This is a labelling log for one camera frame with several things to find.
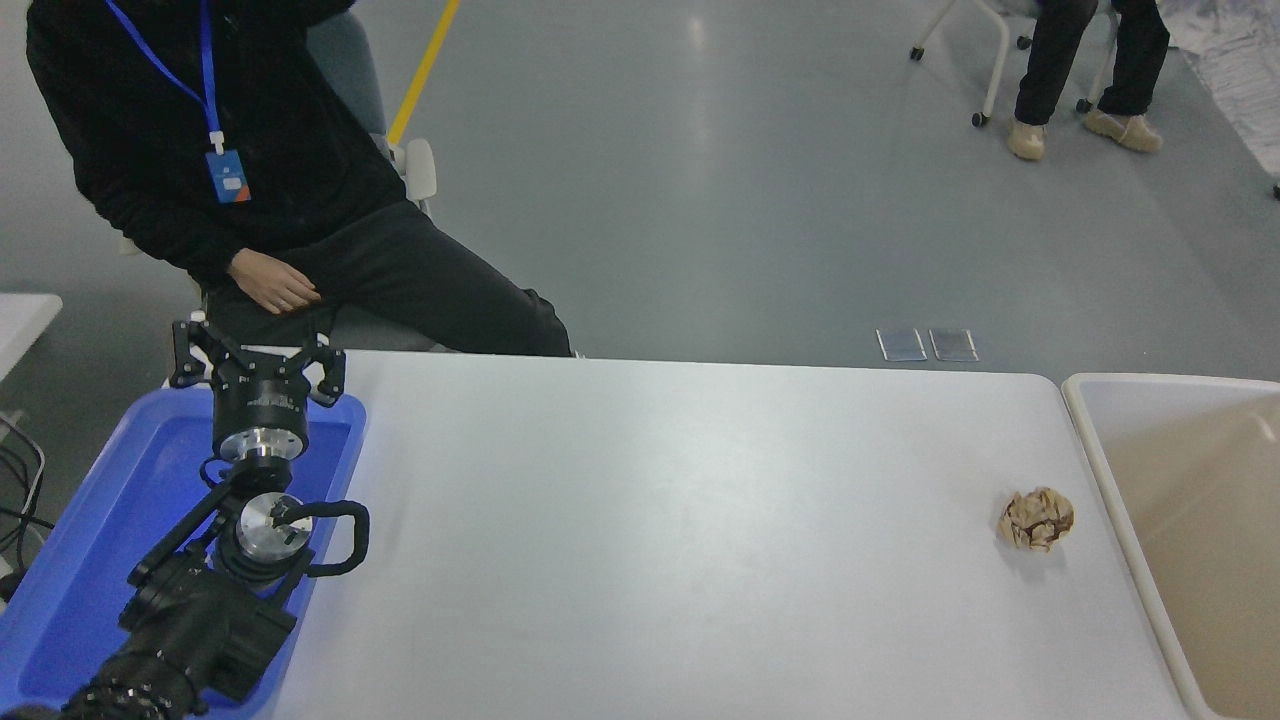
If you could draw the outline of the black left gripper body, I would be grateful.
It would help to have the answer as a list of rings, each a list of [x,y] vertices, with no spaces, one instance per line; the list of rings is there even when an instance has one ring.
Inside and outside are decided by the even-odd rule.
[[[227,441],[252,429],[284,430],[308,438],[306,407],[312,386],[300,374],[273,369],[252,374],[225,364],[212,375],[212,438]]]

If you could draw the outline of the person's right hand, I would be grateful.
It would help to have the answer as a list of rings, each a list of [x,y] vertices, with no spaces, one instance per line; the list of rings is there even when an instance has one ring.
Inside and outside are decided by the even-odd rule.
[[[273,315],[294,313],[323,301],[307,275],[264,252],[242,249],[232,258],[227,272],[241,291]]]

